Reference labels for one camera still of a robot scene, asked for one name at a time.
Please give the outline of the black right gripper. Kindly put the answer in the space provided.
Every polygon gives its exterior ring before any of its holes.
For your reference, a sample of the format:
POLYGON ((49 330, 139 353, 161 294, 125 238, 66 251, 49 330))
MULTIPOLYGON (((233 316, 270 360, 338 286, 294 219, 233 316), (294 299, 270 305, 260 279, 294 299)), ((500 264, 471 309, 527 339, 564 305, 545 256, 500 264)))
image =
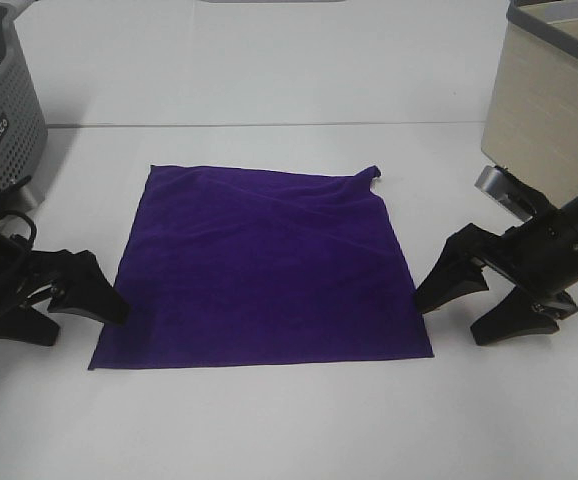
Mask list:
POLYGON ((415 291, 417 310, 426 314, 456 298, 487 291, 482 262, 516 288, 470 326, 477 345, 558 332, 551 317, 566 319, 578 312, 566 292, 578 282, 578 198, 502 235, 468 224, 448 237, 415 291))

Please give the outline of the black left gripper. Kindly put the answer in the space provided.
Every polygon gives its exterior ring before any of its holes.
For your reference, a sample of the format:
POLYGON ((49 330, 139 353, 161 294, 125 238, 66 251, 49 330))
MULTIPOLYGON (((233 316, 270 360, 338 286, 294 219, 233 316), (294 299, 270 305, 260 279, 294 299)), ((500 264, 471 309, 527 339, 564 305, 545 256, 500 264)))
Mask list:
POLYGON ((93 253, 34 248, 37 227, 22 212, 0 212, 0 340, 54 345, 60 326, 50 313, 124 325, 130 306, 108 282, 93 253))

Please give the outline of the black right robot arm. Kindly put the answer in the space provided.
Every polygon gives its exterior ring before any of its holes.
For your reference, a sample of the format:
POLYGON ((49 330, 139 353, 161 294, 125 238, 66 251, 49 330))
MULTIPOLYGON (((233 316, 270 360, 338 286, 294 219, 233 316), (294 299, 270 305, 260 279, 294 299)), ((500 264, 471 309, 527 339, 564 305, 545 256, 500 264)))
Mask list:
POLYGON ((496 235, 473 223, 447 238, 440 257, 416 289, 414 304, 426 314, 488 288, 486 267, 513 284, 511 292, 470 327, 480 346, 558 332, 559 321, 578 312, 568 287, 578 282, 578 196, 557 208, 536 194, 534 217, 496 235))

